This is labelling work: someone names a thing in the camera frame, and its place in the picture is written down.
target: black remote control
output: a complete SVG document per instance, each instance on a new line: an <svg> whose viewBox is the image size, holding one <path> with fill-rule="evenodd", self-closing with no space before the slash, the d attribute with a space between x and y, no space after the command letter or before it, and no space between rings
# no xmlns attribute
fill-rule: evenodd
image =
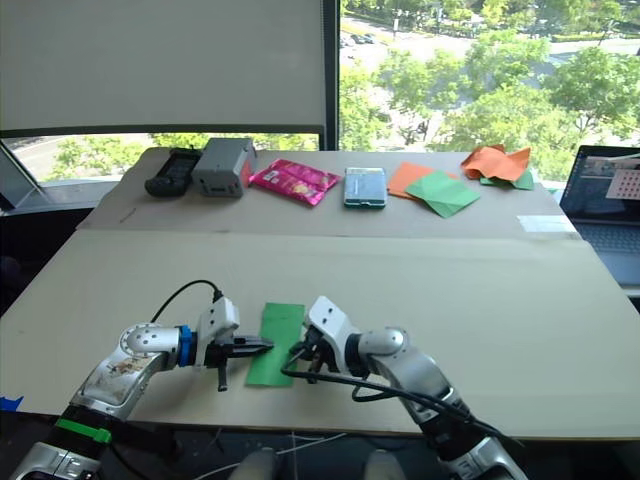
<svg viewBox="0 0 640 480"><path fill-rule="evenodd" d="M144 188L154 197L179 197L191 183L191 171L202 152L191 148L173 148L155 177L144 182Z"/></svg>

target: laptop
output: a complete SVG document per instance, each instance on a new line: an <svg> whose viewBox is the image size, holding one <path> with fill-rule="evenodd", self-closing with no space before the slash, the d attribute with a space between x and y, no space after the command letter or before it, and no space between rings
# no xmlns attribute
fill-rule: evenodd
<svg viewBox="0 0 640 480"><path fill-rule="evenodd" d="M560 207L620 285L640 285L640 148L582 145Z"/></svg>

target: orange crumpled paper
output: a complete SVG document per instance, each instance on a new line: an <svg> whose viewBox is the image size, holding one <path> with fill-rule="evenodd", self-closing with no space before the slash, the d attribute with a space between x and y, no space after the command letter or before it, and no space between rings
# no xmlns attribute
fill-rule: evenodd
<svg viewBox="0 0 640 480"><path fill-rule="evenodd" d="M419 200L409 195L405 190L409 185L425 175L435 172L434 168L425 167L424 165L416 165L415 163L402 162L398 169L389 180L387 191L396 197L409 198L411 200ZM454 180L457 179L453 173L447 173Z"/></svg>
<svg viewBox="0 0 640 480"><path fill-rule="evenodd" d="M529 165L531 148L505 153L503 145L478 147L460 165L467 177L497 177L515 182Z"/></svg>

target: pink wrapper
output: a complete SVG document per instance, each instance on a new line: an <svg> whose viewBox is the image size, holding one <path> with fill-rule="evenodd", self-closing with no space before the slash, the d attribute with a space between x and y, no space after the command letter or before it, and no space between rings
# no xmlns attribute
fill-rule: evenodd
<svg viewBox="0 0 640 480"><path fill-rule="evenodd" d="M279 158L268 168L253 175L250 183L317 205L338 180L339 175Z"/></svg>

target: green origami paper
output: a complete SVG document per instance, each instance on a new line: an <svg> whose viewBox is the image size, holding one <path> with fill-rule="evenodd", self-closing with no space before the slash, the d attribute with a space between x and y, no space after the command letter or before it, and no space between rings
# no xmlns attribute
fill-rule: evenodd
<svg viewBox="0 0 640 480"><path fill-rule="evenodd" d="M300 339L304 305L267 303L262 312L260 336L273 341L273 348L254 357L247 375L247 385L289 387L293 378L280 373L289 358L289 348Z"/></svg>
<svg viewBox="0 0 640 480"><path fill-rule="evenodd" d="M520 190L533 190L533 175L529 169L526 169L524 173L515 182L509 182L508 180L502 180L499 178L486 178L481 177L480 183L483 185L493 185L496 187L516 187Z"/></svg>
<svg viewBox="0 0 640 480"><path fill-rule="evenodd" d="M450 217L480 198L478 193L468 189L460 180L454 180L441 171L419 178L405 191L424 200L444 218Z"/></svg>

